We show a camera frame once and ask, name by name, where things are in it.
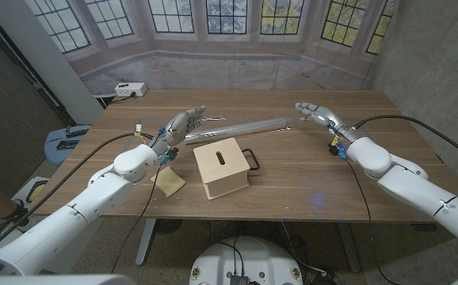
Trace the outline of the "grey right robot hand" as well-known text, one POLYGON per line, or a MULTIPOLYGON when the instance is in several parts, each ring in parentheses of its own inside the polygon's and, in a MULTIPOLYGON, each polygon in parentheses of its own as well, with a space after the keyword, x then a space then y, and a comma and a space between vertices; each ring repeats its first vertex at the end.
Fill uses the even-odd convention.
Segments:
POLYGON ((330 109, 312 103, 296 103, 295 110, 303 114, 302 120, 311 121, 325 127, 332 135, 353 143, 360 138, 356 131, 330 109))

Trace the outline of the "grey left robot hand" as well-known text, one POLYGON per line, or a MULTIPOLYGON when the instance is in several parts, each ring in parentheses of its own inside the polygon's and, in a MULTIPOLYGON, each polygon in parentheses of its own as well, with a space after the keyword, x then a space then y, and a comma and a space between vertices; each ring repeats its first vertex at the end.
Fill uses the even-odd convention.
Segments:
POLYGON ((169 149, 181 143, 188 133, 199 127, 205 105, 191 108, 178 113, 166 126, 165 131, 152 139, 148 146, 158 155, 165 154, 169 149))

